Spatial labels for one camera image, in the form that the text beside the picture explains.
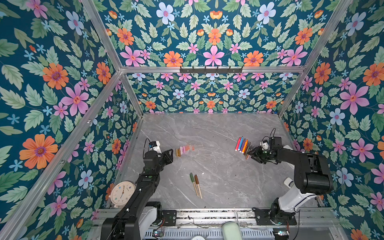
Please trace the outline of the brown pen clear grip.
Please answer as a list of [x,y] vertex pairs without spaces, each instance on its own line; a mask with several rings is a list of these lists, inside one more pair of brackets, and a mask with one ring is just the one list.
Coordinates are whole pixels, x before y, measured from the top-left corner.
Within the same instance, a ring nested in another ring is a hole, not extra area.
[[251,142],[248,141],[247,146],[246,146],[246,148],[245,148],[245,152],[244,152],[244,155],[245,155],[245,156],[247,155],[247,152],[248,152],[248,150],[249,150],[250,145],[251,145]]

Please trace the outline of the orange marker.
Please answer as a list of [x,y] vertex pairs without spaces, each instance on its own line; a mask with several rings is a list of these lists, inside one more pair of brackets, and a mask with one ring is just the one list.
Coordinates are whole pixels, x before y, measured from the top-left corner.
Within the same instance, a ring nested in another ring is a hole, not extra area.
[[243,149],[243,153],[242,153],[243,155],[244,155],[245,148],[246,148],[246,146],[247,146],[248,141],[249,141],[249,140],[246,140],[246,143],[245,143],[245,146],[244,146],[244,149]]

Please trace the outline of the purple marker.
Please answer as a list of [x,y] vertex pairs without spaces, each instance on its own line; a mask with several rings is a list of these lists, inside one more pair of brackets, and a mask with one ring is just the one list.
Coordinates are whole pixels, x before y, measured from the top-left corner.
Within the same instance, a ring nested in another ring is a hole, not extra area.
[[243,138],[243,141],[242,141],[242,144],[241,144],[240,150],[239,150],[240,153],[243,153],[243,149],[244,149],[245,143],[246,143],[246,139]]

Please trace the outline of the pink highlighter marker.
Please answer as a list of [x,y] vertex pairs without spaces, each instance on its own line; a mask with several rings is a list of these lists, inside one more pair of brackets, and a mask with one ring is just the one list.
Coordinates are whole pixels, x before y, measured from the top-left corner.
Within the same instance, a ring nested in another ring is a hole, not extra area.
[[239,150],[239,145],[240,145],[241,141],[242,141],[242,137],[239,137],[239,139],[238,139],[238,141],[237,141],[237,145],[236,145],[236,147],[235,147],[235,151],[236,151],[236,152]]

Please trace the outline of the brown cap beige pen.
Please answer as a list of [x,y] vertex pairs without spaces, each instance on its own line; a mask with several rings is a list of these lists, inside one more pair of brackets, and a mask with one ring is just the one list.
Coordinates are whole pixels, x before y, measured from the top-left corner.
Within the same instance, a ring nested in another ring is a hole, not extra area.
[[196,185],[197,185],[198,195],[199,195],[199,197],[202,199],[202,198],[203,198],[203,195],[202,195],[202,191],[201,191],[201,187],[200,187],[200,182],[199,182],[199,179],[198,179],[198,175],[195,175],[195,176],[194,176],[194,179],[195,179],[195,183],[196,183]]

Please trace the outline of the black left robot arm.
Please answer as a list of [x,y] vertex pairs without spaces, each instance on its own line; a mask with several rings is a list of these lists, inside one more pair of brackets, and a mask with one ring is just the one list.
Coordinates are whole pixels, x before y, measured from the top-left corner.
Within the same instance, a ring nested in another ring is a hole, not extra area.
[[139,175],[137,188],[122,210],[107,218],[101,229],[101,240],[140,240],[139,219],[149,199],[160,183],[160,172],[174,160],[174,150],[162,153],[151,150],[144,154],[144,168]]

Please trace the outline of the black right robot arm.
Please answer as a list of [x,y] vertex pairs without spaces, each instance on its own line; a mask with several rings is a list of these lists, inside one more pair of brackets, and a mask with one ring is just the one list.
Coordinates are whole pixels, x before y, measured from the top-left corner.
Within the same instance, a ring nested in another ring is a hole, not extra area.
[[294,166],[294,178],[288,183],[288,192],[276,198],[268,211],[253,208],[255,215],[260,216],[256,218],[258,223],[294,225],[295,215],[304,203],[334,190],[326,157],[284,147],[280,137],[262,140],[259,146],[248,151],[248,155],[264,165],[286,162]]

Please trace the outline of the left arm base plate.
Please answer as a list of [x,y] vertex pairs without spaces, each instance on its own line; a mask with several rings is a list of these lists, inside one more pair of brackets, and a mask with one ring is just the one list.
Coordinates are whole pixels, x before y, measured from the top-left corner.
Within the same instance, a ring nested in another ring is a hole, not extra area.
[[161,226],[174,227],[177,221],[177,210],[163,210],[161,213]]

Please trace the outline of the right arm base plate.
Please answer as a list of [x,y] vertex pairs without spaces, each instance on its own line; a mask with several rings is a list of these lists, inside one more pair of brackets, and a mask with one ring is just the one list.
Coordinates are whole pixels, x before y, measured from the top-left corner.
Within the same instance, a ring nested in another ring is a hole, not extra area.
[[259,226],[269,226],[269,225],[289,225],[296,226],[297,220],[295,218],[295,213],[286,213],[281,210],[271,210],[271,209],[259,209],[252,208],[252,211],[255,214],[255,219],[257,225]]

